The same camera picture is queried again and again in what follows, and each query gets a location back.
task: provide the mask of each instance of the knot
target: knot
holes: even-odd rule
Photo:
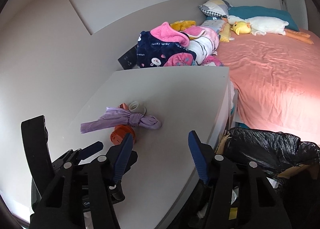
[[[132,114],[129,117],[129,125],[131,127],[137,127],[139,125],[139,122],[140,122],[141,118],[143,118],[143,117],[144,117],[144,115],[140,114],[140,113]]]

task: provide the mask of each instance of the wrinkled sheet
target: wrinkled sheet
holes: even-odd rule
[[[320,145],[320,38],[236,35],[218,58],[239,90],[238,113],[250,128],[291,133]]]

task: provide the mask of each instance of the orange bed sheet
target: orange bed sheet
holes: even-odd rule
[[[238,113],[250,128],[291,133],[320,145],[320,38],[235,33],[218,58],[239,90]]]

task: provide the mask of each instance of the teal pillow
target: teal pillow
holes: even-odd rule
[[[287,21],[289,23],[286,28],[291,29],[293,31],[299,31],[298,26],[292,19],[291,15],[287,11],[273,9],[273,8],[266,8],[266,7],[249,7],[249,6],[242,6],[242,7],[231,7],[228,10],[230,16],[238,16],[241,19],[248,19],[251,17],[256,16],[269,16],[269,17],[276,17],[283,21]]]

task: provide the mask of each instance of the tied purple bag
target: tied purple bag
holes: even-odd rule
[[[97,121],[81,124],[81,133],[92,132],[105,128],[115,127],[118,124],[130,125],[131,127],[142,126],[147,129],[159,129],[161,123],[154,116],[133,114],[122,108],[107,107],[106,112]]]

